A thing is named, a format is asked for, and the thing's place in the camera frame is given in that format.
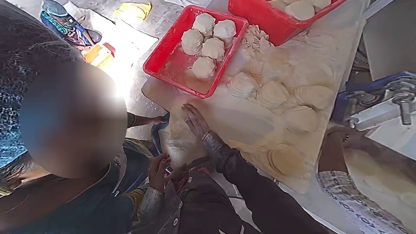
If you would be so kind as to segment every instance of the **dough sheeter machine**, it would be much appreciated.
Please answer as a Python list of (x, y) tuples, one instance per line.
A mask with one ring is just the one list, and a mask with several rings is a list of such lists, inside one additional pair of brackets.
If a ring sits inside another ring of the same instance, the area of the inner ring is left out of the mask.
[(368, 84), (347, 82), (331, 119), (416, 160), (416, 74), (401, 72)]

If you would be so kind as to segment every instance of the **white printed fabric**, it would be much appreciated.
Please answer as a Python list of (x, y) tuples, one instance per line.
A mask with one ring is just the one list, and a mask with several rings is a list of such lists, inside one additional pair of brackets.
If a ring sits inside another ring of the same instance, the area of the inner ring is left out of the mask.
[(321, 189), (342, 206), (345, 216), (365, 234), (414, 234), (394, 215), (362, 194), (346, 172), (319, 172)]

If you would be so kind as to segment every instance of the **red crate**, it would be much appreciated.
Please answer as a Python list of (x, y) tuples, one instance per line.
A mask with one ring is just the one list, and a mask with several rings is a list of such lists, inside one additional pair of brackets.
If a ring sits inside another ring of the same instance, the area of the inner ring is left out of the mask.
[[(215, 78), (205, 83), (198, 81), (190, 70), (190, 67), (192, 67), (193, 62), (196, 61), (198, 56), (187, 55), (181, 50), (182, 34), (192, 28), (196, 16), (202, 13), (208, 13), (213, 16), (216, 23), (221, 20), (232, 20), (235, 22), (235, 28), (237, 30), (237, 34), (234, 36), (234, 44), (225, 51), (224, 60), (217, 63)], [(194, 5), (187, 6), (160, 41), (159, 45), (150, 54), (149, 58), (147, 58), (143, 65), (143, 71), (199, 98), (208, 98), (214, 94), (247, 27), (248, 22), (244, 18), (207, 10)]]
[(233, 15), (246, 18), (251, 25), (259, 25), (260, 29), (269, 35), (269, 41), (278, 46), (309, 28), (315, 21), (346, 0), (331, 1), (331, 5), (304, 21), (297, 20), (273, 7), (266, 0), (229, 0), (228, 11)]

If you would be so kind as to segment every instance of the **bracelet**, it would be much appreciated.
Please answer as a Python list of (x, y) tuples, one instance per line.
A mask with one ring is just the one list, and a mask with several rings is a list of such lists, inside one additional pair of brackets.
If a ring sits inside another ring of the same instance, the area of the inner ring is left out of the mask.
[[(332, 133), (336, 133), (336, 132), (343, 133), (343, 132), (341, 132), (341, 131), (335, 131), (335, 132), (331, 132), (331, 133), (329, 133), (327, 136), (329, 136), (329, 135), (330, 135), (330, 134), (332, 134)], [(348, 133), (343, 133), (343, 134), (345, 134), (345, 137), (344, 137), (344, 139), (342, 140), (342, 143), (345, 143), (345, 142), (349, 139), (349, 135), (348, 135)]]
[(202, 139), (201, 139), (201, 140), (204, 140), (204, 139), (205, 139), (205, 137), (207, 136), (207, 134), (208, 134), (209, 132), (211, 132), (211, 130), (208, 130), (208, 132), (206, 132), (206, 133), (204, 134), (204, 136), (202, 137)]

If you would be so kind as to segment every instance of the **dark hair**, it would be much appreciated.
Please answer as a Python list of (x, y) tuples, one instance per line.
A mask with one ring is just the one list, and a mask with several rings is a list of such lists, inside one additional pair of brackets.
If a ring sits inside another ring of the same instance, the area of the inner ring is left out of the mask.
[(51, 62), (83, 62), (79, 51), (11, 3), (0, 0), (0, 182), (29, 166), (19, 127), (23, 96)]

